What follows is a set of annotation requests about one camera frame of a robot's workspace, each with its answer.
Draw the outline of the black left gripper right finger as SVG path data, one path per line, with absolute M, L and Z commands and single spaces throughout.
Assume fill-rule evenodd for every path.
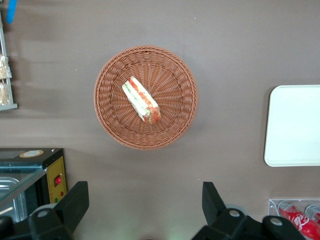
M 193 237 L 194 240 L 264 240 L 262 223 L 243 211 L 226 207 L 212 182 L 203 182 L 202 211 L 207 225 Z

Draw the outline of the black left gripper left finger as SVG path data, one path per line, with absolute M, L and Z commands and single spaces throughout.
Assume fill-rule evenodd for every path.
M 90 205 L 87 181 L 77 182 L 54 207 L 38 208 L 28 218 L 33 240 L 73 240 Z

